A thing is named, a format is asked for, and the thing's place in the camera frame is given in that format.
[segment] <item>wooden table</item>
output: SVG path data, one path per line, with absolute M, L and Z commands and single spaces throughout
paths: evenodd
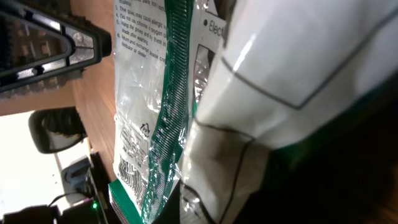
M 108 31 L 114 39 L 113 0 L 71 0 L 72 13 L 85 16 L 96 26 Z M 98 151 L 111 180 L 113 172 L 115 125 L 113 55 L 86 68 L 83 79 L 72 81 L 76 108 L 91 145 Z

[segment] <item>black cable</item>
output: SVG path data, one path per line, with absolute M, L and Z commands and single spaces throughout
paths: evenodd
M 59 196 L 56 196 L 51 203 L 49 203 L 48 207 L 50 207 L 52 204 L 54 204 L 57 200 L 59 200 L 60 198 L 64 197 L 64 196 L 68 196 L 71 194 L 81 194 L 83 196 L 85 196 L 86 198 L 91 198 L 88 194 L 84 193 L 84 192 L 69 192 L 69 193 L 65 193 Z

